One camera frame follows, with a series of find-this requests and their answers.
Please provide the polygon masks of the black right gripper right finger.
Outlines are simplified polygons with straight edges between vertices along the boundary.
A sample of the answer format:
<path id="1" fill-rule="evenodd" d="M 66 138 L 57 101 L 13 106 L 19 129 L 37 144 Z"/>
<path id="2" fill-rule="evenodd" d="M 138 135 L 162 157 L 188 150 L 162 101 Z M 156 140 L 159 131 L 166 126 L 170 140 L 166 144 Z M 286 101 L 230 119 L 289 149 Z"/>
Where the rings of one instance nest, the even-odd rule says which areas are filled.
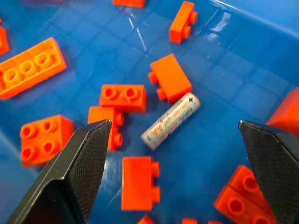
<path id="1" fill-rule="evenodd" d="M 299 140 L 268 125 L 240 120 L 257 184 L 280 224 L 299 222 Z"/>

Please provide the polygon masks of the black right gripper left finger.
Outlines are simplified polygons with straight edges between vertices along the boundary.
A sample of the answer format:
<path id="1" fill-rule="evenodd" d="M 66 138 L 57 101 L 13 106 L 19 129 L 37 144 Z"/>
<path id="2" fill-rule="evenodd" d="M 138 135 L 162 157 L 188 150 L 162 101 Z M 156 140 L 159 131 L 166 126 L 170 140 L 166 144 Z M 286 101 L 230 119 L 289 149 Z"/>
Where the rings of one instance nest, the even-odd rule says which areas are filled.
<path id="1" fill-rule="evenodd" d="M 86 224 L 101 184 L 112 123 L 76 130 L 7 219 L 8 224 Z"/>

